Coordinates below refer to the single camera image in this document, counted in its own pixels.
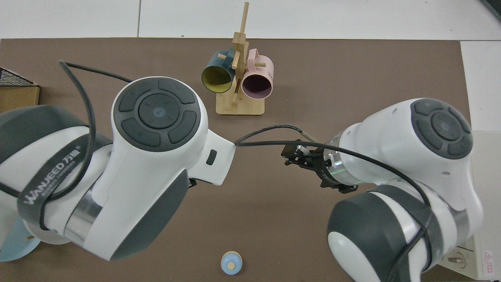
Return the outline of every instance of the warning label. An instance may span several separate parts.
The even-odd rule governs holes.
[[[492,251],[484,251],[483,254],[483,274],[485,276],[494,275],[494,258],[492,257]]]

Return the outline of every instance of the mug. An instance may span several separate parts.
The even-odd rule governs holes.
[[[259,55],[257,49],[249,50],[247,69],[242,78],[242,92],[252,99],[264,99],[273,91],[273,62]]]
[[[202,82],[207,89],[215,93],[223,93],[231,88],[235,77],[235,70],[231,68],[233,57],[233,47],[214,53],[207,67],[202,71]]]

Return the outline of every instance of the white device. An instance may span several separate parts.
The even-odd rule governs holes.
[[[287,145],[282,156],[341,193],[377,184],[335,205],[330,249],[355,281],[418,282],[481,225],[472,144],[471,128],[456,109],[422,98],[383,109],[318,149]]]
[[[9,135],[11,152],[0,156],[0,183],[11,195],[0,192],[2,203],[17,208],[40,240],[69,239],[106,260],[145,249],[173,216],[193,180],[221,185],[235,150],[233,143],[208,129],[205,107],[188,85],[161,76],[135,80],[113,102],[113,143],[98,136],[84,177],[70,193],[48,201],[40,218],[33,207],[58,175],[71,171],[60,188],[76,176],[75,160],[83,155],[77,141],[87,140],[89,129],[55,106],[0,115],[0,127],[8,134],[19,131],[18,123],[26,120],[34,123],[26,130],[42,129],[18,133],[23,140],[18,146],[16,137]],[[40,174],[34,181],[33,175]],[[17,193],[16,206],[12,195]]]

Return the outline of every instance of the wire basket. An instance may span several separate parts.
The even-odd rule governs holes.
[[[0,68],[0,86],[36,86],[36,84],[11,70]]]

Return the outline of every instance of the cardboard box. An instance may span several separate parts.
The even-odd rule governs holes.
[[[0,113],[38,105],[38,86],[0,86]]]

